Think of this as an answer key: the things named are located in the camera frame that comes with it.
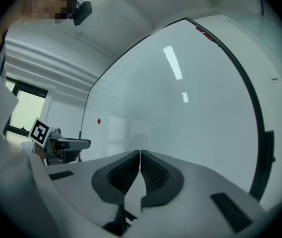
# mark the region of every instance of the ceiling light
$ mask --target ceiling light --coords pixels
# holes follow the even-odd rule
[[[182,93],[183,94],[183,101],[187,103],[189,99],[187,98],[187,93]]]
[[[172,70],[174,72],[176,79],[177,80],[182,79],[183,77],[182,77],[182,73],[181,73],[181,70],[180,70],[180,66],[179,66],[179,63],[176,59],[173,48],[171,46],[168,46],[168,47],[164,48],[163,51],[166,55],[167,60],[169,61],[170,65],[172,67]]]

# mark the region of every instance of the window pane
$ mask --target window pane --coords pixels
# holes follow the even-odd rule
[[[19,102],[11,116],[10,125],[30,130],[37,117],[40,117],[45,102],[44,98],[18,91]]]
[[[10,132],[10,131],[6,132],[6,138],[7,138],[8,141],[16,143],[16,144],[20,144],[20,143],[26,142],[26,141],[32,141],[28,137],[24,137],[24,136],[21,136],[19,134],[16,134],[16,133],[13,133],[13,132]]]
[[[12,92],[13,91],[13,88],[15,86],[15,83],[14,82],[11,82],[11,81],[8,81],[6,80],[6,83],[5,83],[6,87]]]

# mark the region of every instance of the whiteboard surface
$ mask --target whiteboard surface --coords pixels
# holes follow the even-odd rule
[[[81,137],[91,140],[83,161],[146,149],[211,168],[246,191],[258,154],[240,74],[186,20],[150,35],[105,72],[90,90]]]

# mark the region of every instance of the white ceiling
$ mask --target white ceiling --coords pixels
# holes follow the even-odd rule
[[[90,0],[92,14],[75,27],[67,20],[54,27],[86,41],[113,61],[138,40],[184,17],[219,10],[260,12],[257,0]]]

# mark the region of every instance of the black slot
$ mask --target black slot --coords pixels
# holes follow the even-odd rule
[[[240,210],[225,193],[211,195],[211,199],[226,218],[235,233],[245,229],[252,223],[244,212]]]
[[[72,175],[74,175],[74,173],[72,171],[64,171],[64,172],[60,172],[60,173],[51,174],[50,178],[52,180],[57,180],[57,179],[69,177],[69,176],[72,176]]]

